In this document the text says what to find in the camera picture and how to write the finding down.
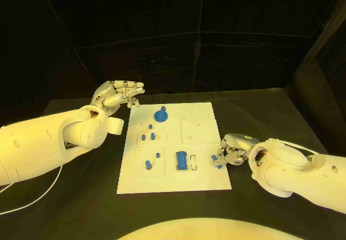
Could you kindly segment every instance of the white board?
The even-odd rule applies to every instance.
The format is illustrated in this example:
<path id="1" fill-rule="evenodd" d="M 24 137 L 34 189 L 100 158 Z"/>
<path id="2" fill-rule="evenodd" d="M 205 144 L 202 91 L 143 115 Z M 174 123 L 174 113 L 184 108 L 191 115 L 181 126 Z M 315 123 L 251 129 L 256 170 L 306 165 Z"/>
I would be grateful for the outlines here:
<path id="1" fill-rule="evenodd" d="M 158 122 L 155 113 L 162 110 L 162 106 L 166 107 L 168 120 Z M 228 169 L 218 169 L 213 165 L 213 155 L 220 144 L 221 135 L 213 103 L 133 107 L 117 194 L 233 189 Z M 181 151 L 187 152 L 187 170 L 178 170 L 177 152 Z M 146 161 L 152 163 L 151 170 L 146 168 Z"/>

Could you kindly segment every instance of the blue rectangular block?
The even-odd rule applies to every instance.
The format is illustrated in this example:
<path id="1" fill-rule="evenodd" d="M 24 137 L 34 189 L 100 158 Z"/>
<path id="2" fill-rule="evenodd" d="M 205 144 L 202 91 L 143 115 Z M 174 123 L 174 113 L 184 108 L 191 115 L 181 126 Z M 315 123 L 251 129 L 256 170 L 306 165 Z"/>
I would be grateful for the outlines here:
<path id="1" fill-rule="evenodd" d="M 177 153 L 177 170 L 188 169 L 187 155 L 187 151 L 179 151 Z"/>

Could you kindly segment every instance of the white robotic arm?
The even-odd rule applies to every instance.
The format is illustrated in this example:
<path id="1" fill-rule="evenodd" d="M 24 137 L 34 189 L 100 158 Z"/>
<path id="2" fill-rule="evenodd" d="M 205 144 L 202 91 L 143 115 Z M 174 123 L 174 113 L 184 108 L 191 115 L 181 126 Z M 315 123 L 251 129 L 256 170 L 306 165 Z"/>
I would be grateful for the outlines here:
<path id="1" fill-rule="evenodd" d="M 296 149 L 313 153 L 305 156 Z M 215 166 L 240 165 L 249 160 L 253 179 L 275 195 L 302 195 L 316 205 L 346 214 L 346 158 L 319 154 L 277 139 L 260 142 L 243 134 L 227 134 L 220 145 Z"/>
<path id="2" fill-rule="evenodd" d="M 140 106 L 135 95 L 145 84 L 107 81 L 90 105 L 78 110 L 18 122 L 0 128 L 0 186 L 31 179 L 103 144 L 107 134 L 120 135 L 125 121 L 110 117 L 128 103 Z"/>

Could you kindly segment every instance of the blue object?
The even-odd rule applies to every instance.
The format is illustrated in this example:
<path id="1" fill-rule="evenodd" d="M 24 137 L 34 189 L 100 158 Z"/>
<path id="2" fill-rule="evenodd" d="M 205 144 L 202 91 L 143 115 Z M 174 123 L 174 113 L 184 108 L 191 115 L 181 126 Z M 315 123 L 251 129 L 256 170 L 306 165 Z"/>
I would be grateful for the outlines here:
<path id="1" fill-rule="evenodd" d="M 179 151 L 177 153 L 177 170 L 188 169 L 187 155 L 187 151 Z"/>
<path id="2" fill-rule="evenodd" d="M 158 111 L 155 113 L 153 118 L 159 123 L 164 123 L 168 120 L 169 114 L 166 112 L 166 107 L 165 106 L 162 106 L 161 111 Z"/>
<path id="3" fill-rule="evenodd" d="M 218 160 L 218 158 L 217 158 L 217 156 L 215 155 L 213 155 L 211 156 L 211 159 L 214 160 L 214 161 L 217 161 Z"/>
<path id="4" fill-rule="evenodd" d="M 148 160 L 148 161 L 146 161 L 146 169 L 151 170 L 152 167 L 153 167 L 153 166 L 152 166 L 152 163 L 151 163 L 151 161 Z"/>

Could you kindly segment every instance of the dark table surface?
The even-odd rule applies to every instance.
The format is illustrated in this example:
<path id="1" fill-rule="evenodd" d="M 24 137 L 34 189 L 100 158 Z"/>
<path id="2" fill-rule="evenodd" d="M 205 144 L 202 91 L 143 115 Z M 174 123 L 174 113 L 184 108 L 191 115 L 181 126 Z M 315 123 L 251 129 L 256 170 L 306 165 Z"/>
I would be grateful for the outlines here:
<path id="1" fill-rule="evenodd" d="M 213 102 L 221 138 L 243 133 L 279 138 L 326 153 L 282 88 L 190 94 L 142 95 L 142 104 Z M 78 109 L 90 99 L 53 100 L 44 115 Z M 0 239 L 113 240 L 156 223 L 184 218 L 247 221 L 303 239 L 346 239 L 346 214 L 319 207 L 301 195 L 270 194 L 251 178 L 249 164 L 228 165 L 233 190 L 117 194 L 130 109 L 123 135 L 63 167 L 47 196 L 28 208 L 0 215 Z M 17 183 L 0 194 L 0 212 L 31 203 L 47 191 L 58 169 Z"/>

